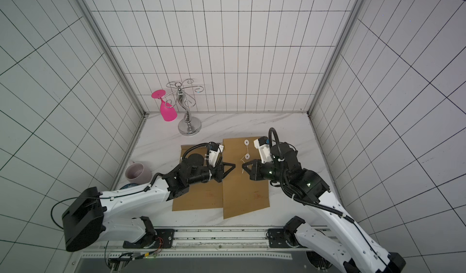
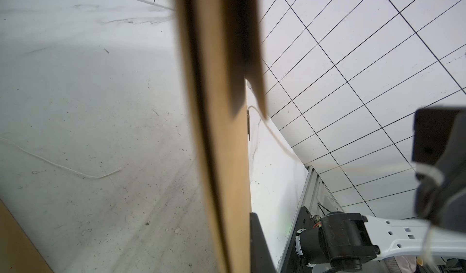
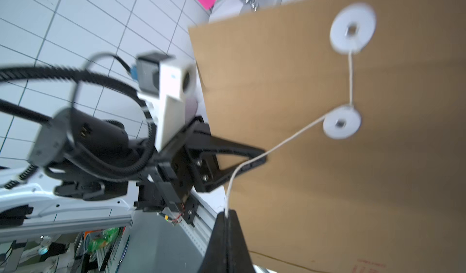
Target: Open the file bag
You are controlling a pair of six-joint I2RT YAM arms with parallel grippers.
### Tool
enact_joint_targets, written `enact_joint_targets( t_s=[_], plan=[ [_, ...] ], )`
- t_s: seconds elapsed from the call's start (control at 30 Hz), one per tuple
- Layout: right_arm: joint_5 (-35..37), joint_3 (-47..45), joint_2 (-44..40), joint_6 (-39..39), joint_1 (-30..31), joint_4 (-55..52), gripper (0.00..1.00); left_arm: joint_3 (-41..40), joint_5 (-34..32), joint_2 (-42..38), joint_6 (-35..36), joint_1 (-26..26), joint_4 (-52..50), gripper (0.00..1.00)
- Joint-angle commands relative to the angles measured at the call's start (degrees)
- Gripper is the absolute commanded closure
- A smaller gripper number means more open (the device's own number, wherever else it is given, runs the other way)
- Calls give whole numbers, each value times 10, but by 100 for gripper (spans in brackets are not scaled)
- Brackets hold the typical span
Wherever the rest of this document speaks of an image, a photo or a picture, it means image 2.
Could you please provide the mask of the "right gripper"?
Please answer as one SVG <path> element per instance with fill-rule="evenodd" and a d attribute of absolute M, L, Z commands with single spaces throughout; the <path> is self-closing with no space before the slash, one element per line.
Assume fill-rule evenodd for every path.
<path fill-rule="evenodd" d="M 415 213 L 433 226 L 466 231 L 466 109 L 419 109 L 412 161 L 419 181 Z"/>

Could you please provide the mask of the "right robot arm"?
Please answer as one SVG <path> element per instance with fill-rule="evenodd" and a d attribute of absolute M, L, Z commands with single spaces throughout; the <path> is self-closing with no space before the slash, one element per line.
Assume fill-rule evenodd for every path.
<path fill-rule="evenodd" d="M 397 256 L 466 257 L 466 110 L 419 109 L 412 159 L 414 220 L 331 212 L 314 219 L 302 207 L 290 242 L 289 264 L 299 271 L 329 264 L 330 272 L 358 272 L 364 263 Z"/>

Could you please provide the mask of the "brown file bag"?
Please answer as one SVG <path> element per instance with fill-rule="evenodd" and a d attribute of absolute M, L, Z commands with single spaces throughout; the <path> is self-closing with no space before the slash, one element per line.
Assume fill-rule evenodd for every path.
<path fill-rule="evenodd" d="M 175 0 L 201 184 L 218 268 L 251 271 L 246 88 L 266 111 L 257 0 Z"/>
<path fill-rule="evenodd" d="M 2 201 L 1 272 L 53 272 Z"/>

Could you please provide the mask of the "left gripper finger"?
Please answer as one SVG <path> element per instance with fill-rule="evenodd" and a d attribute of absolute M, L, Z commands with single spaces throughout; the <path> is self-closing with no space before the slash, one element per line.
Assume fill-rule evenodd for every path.
<path fill-rule="evenodd" d="M 265 236 L 256 213 L 250 213 L 251 273 L 276 273 Z"/>

